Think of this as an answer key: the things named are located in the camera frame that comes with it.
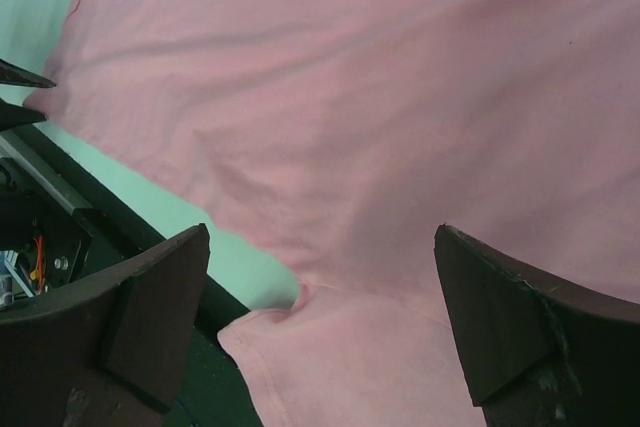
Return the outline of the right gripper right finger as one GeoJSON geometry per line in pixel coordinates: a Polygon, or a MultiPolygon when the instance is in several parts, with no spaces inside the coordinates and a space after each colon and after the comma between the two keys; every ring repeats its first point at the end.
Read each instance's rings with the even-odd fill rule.
{"type": "Polygon", "coordinates": [[[636,426],[639,306],[509,257],[450,225],[439,281],[489,426],[636,426]]]}

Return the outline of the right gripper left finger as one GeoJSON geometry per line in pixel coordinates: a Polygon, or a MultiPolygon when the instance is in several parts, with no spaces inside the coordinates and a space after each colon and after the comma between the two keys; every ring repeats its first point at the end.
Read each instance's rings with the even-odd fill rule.
{"type": "Polygon", "coordinates": [[[207,278],[196,225],[1,313],[4,426],[160,426],[207,278]]]}

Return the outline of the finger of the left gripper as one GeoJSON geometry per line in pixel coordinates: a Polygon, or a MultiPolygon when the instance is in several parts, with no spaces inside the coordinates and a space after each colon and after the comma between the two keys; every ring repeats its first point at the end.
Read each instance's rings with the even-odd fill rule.
{"type": "Polygon", "coordinates": [[[36,73],[0,60],[0,84],[27,88],[54,88],[56,83],[36,73]]]}
{"type": "Polygon", "coordinates": [[[46,116],[40,111],[0,100],[0,131],[45,121],[46,116]]]}

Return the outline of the pink t shirt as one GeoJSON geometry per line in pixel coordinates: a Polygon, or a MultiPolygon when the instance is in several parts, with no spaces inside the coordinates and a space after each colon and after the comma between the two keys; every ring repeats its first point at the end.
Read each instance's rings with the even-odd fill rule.
{"type": "Polygon", "coordinates": [[[291,270],[219,336],[266,426],[479,426],[452,224],[639,297],[639,0],[73,0],[42,110],[291,270]]]}

